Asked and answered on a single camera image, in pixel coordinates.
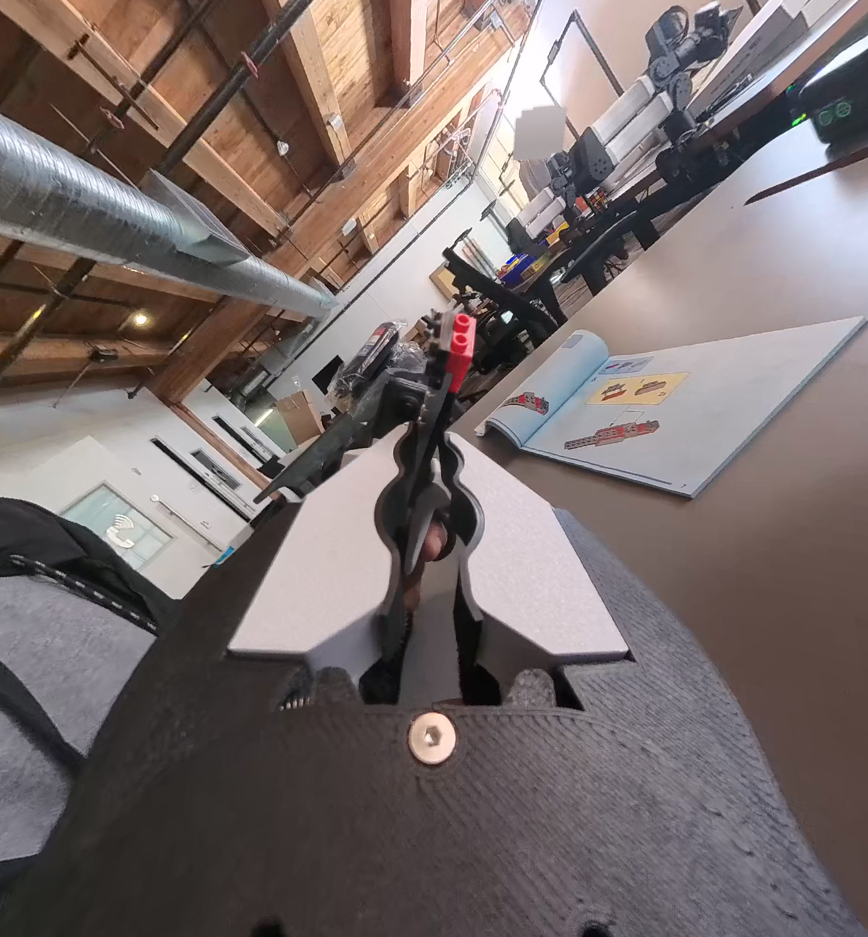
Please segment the person's black jacket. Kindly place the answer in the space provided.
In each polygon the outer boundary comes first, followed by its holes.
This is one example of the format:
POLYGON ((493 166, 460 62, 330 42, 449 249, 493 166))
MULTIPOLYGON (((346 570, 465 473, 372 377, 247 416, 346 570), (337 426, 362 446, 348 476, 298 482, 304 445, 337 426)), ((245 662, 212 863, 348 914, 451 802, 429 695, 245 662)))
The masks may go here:
POLYGON ((37 504, 0 497, 0 578, 40 577, 157 635, 179 603, 88 528, 37 504))

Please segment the black device with green lights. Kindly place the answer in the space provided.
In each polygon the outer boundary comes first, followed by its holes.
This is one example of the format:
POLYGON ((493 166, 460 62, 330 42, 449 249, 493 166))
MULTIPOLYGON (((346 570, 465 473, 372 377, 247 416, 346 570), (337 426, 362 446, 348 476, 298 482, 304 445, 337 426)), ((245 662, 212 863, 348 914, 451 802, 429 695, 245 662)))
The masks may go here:
POLYGON ((868 34, 786 93, 793 125, 807 123, 833 162, 868 153, 868 34))

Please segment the grey desk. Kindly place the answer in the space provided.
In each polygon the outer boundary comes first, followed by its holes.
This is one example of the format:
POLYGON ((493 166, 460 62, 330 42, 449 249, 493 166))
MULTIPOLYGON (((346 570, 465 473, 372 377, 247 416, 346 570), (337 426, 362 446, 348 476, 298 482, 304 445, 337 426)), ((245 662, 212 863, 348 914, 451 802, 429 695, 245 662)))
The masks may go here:
POLYGON ((574 329, 612 353, 868 321, 868 152, 774 139, 587 302, 458 431, 570 510, 690 628, 868 929, 868 324, 693 500, 477 426, 574 329))

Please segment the brown cardboard box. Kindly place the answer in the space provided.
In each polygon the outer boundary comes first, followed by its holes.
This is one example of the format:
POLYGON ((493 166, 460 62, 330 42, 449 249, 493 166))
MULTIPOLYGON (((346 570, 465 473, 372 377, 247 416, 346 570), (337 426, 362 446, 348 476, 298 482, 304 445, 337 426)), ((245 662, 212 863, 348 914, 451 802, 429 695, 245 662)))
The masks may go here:
POLYGON ((322 413, 312 395, 305 390, 277 399, 276 410, 298 447, 325 432, 322 413))

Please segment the person's grey sweatshirt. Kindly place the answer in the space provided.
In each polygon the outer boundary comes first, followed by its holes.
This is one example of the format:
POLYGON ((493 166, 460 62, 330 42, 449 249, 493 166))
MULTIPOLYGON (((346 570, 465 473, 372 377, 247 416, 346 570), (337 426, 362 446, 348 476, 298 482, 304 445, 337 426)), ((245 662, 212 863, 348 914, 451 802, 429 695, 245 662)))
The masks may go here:
MULTIPOLYGON (((50 581, 0 577, 0 661, 82 754, 153 640, 50 581)), ((71 786, 65 770, 0 709, 0 861, 37 854, 71 786)))

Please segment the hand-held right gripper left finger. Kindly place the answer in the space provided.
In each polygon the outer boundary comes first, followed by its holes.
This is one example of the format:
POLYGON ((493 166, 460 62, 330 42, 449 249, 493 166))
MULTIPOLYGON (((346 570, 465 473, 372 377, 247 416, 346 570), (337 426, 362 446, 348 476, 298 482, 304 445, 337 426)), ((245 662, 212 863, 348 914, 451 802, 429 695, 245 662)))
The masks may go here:
POLYGON ((234 636, 229 654, 368 668, 381 657, 375 624, 393 582, 391 548, 377 524, 399 475, 393 428, 307 495, 234 636))

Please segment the brick instruction booklet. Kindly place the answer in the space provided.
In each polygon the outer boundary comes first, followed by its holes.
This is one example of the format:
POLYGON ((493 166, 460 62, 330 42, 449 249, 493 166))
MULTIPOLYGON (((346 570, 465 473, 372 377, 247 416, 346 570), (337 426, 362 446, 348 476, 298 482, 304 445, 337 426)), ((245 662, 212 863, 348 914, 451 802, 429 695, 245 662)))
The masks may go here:
POLYGON ((866 324, 860 316, 616 356, 575 330, 477 432, 695 498, 866 324))

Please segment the long dark grey brick plate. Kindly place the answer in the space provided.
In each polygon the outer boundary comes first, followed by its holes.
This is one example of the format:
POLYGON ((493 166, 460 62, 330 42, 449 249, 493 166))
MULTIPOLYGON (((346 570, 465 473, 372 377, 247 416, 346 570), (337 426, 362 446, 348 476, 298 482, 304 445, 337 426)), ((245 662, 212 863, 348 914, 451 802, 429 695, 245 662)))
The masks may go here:
POLYGON ((430 362, 424 378, 426 390, 418 420, 399 451, 405 463, 396 500, 399 523, 396 544, 401 575, 399 593, 405 613, 416 610, 425 568, 440 559, 449 541, 444 524, 438 520, 437 512, 444 509, 445 494, 435 482, 432 462, 451 409, 451 378, 440 362, 430 362))

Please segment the silver ventilation duct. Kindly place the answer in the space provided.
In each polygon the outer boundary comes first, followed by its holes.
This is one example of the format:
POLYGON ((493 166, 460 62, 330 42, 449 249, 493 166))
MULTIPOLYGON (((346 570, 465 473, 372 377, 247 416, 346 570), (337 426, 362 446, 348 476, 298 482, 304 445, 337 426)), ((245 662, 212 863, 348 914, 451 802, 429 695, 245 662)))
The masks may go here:
POLYGON ((335 306, 248 253, 211 213, 150 172, 161 201, 0 114, 0 236, 324 319, 335 306))

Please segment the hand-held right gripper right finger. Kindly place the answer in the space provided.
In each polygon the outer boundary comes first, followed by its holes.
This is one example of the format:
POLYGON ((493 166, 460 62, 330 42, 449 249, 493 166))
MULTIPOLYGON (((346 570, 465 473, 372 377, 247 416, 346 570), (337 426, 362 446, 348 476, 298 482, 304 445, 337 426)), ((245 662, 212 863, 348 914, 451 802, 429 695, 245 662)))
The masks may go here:
POLYGON ((627 642, 552 505, 457 434, 444 442, 474 662, 517 675, 626 659, 627 642))

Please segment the black office chair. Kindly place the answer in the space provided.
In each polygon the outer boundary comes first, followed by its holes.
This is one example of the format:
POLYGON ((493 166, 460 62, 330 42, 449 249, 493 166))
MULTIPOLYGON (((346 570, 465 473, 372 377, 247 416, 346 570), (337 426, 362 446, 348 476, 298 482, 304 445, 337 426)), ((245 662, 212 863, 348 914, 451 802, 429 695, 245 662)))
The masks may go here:
POLYGON ((473 312, 477 325, 472 360, 480 374, 517 366, 568 322, 549 282, 540 285, 536 298, 521 297, 451 248, 445 248, 442 256, 464 311, 471 311, 474 297, 481 300, 473 312))
POLYGON ((566 285, 581 278, 591 295, 598 295, 607 283, 605 264, 623 247, 625 236, 634 230, 640 220, 640 209, 637 208, 604 228, 601 233, 588 235, 588 243, 575 248, 576 256, 561 277, 560 284, 566 285))

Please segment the white flat box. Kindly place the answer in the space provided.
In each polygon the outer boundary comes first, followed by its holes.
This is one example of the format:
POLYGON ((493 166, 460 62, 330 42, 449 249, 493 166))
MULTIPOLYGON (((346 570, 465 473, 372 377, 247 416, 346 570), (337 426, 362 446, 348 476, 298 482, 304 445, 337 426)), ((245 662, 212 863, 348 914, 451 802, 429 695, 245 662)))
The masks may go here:
POLYGON ((741 81, 752 81, 778 61, 843 1, 767 2, 732 41, 708 74, 693 81, 688 112, 693 117, 732 92, 741 81))

